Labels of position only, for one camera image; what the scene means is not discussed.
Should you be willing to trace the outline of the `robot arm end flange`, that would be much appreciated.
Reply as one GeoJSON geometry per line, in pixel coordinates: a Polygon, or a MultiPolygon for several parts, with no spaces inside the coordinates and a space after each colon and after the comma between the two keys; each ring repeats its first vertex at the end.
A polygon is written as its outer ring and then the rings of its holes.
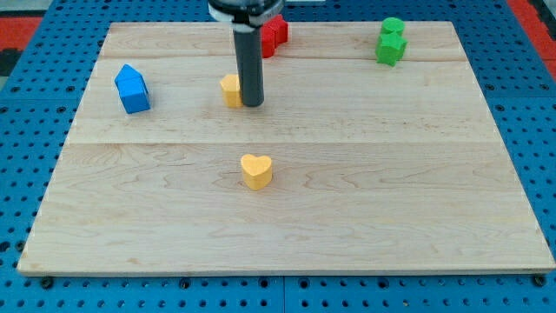
{"type": "Polygon", "coordinates": [[[284,0],[208,0],[209,14],[219,22],[259,28],[279,15],[284,0]]]}

